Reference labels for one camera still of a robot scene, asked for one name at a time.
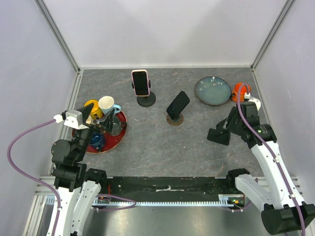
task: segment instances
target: white panel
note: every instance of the white panel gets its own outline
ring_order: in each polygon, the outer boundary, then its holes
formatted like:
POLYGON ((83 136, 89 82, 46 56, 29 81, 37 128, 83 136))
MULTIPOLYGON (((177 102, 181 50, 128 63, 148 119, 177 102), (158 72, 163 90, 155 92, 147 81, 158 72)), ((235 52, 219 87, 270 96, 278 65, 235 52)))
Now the white panel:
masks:
POLYGON ((285 0, 45 0, 81 67, 249 65, 285 0))
POLYGON ((315 203, 315 1, 297 0, 257 67, 287 168, 315 203))
MULTIPOLYGON (((64 111, 75 71, 32 0, 1 1, 0 32, 0 235, 20 236, 37 184, 13 170, 6 150, 18 134, 64 111)), ((23 137, 13 161, 46 175, 59 129, 54 123, 23 137)))

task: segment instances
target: smartphone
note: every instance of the smartphone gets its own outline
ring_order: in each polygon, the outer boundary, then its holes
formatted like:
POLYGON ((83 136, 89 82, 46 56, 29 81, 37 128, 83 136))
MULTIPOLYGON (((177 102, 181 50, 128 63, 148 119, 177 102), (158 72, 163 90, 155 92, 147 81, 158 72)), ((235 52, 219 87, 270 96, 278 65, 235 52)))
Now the smartphone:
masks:
POLYGON ((181 91, 166 109, 171 119, 176 119, 183 109, 189 104, 190 99, 184 91, 181 91))
POLYGON ((131 72, 134 92, 137 96, 149 96, 149 79, 147 70, 133 70, 131 72))

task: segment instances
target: orange mug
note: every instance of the orange mug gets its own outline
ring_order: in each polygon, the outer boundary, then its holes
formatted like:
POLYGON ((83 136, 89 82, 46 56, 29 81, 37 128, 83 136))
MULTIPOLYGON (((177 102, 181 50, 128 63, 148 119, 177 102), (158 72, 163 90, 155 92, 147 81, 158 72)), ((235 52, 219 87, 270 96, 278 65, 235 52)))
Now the orange mug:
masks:
MULTIPOLYGON (((243 82, 240 82, 240 83, 237 83, 235 86, 234 86, 234 89, 233 89, 233 92, 232 92, 232 100, 234 102, 237 102, 237 93, 238 93, 238 90, 240 89, 240 86, 242 84, 245 84, 243 82)), ((241 90, 241 102, 244 102, 244 94, 247 92, 247 89, 246 89, 246 86, 244 85, 242 87, 242 90, 241 90)))

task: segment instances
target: white cup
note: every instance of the white cup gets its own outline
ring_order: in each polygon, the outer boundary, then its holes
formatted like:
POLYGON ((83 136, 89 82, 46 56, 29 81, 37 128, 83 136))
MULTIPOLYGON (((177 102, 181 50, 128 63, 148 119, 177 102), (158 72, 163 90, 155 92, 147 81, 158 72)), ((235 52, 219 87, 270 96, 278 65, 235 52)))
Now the white cup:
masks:
POLYGON ((106 114, 109 112, 112 108, 115 108, 115 114, 122 111, 122 107, 119 105, 116 105, 114 103, 114 99, 111 96, 104 96, 98 101, 98 106, 101 108, 102 112, 106 114))

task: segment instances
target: gray table surface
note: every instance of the gray table surface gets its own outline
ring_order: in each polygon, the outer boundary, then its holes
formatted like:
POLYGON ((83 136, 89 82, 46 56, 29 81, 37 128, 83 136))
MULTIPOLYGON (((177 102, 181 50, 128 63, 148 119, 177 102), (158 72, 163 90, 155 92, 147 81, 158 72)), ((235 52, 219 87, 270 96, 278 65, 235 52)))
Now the gray table surface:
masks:
MULTIPOLYGON (((226 118, 235 103, 220 106, 202 103, 194 94, 203 77, 217 76, 231 87, 246 82, 252 96, 258 97, 249 68, 167 68, 147 69, 156 103, 148 108, 136 102, 131 88, 131 69, 84 70, 75 108, 89 99, 112 96, 122 107, 128 121, 126 134, 113 150, 86 154, 88 168, 103 169, 109 176, 217 176, 228 170, 246 168, 253 176, 263 176, 258 161, 240 137, 231 135, 229 146, 207 141, 210 127, 226 118), (171 126, 166 108, 180 91, 190 103, 183 110, 184 122, 171 126)), ((261 123, 266 119, 259 111, 261 123)))

